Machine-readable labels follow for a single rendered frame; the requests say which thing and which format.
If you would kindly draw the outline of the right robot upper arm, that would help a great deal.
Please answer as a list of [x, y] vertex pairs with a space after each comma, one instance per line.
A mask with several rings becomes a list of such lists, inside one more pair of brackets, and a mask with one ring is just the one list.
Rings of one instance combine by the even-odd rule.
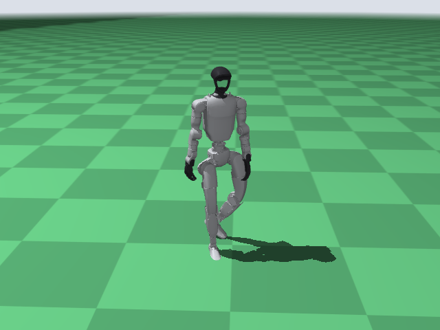
[[207, 100], [205, 98], [197, 99], [192, 102], [191, 129], [193, 130], [193, 140], [200, 140], [202, 130], [199, 129], [201, 124], [202, 112], [206, 109]]

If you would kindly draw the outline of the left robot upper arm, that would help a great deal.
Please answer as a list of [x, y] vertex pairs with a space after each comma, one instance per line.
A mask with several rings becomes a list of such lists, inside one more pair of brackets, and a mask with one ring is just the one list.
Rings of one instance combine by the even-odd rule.
[[245, 135], [250, 132], [249, 126], [245, 123], [246, 120], [246, 107], [247, 102], [244, 98], [240, 96], [235, 96], [237, 106], [236, 106], [236, 120], [237, 128], [236, 132], [239, 135]]

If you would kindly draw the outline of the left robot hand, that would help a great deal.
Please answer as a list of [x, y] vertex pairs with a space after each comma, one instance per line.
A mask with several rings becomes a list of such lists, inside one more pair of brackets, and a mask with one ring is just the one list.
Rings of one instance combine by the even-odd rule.
[[251, 155], [247, 154], [246, 159], [243, 159], [245, 164], [245, 177], [241, 181], [245, 181], [249, 178], [250, 175], [250, 161], [251, 161]]

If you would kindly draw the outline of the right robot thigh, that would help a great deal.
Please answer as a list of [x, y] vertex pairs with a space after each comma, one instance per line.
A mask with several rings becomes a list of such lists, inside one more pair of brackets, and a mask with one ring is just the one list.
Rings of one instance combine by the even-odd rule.
[[219, 214], [217, 206], [217, 172], [211, 157], [201, 162], [197, 170], [202, 175], [201, 187], [203, 188], [206, 199], [207, 213], [217, 216]]

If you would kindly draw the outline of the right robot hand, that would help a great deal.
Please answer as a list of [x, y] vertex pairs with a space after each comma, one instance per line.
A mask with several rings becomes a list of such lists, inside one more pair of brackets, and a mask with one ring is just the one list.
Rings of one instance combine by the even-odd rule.
[[193, 174], [194, 163], [195, 161], [193, 159], [190, 161], [190, 165], [187, 162], [185, 162], [185, 168], [184, 168], [185, 169], [184, 173], [192, 181], [195, 181], [197, 179]]

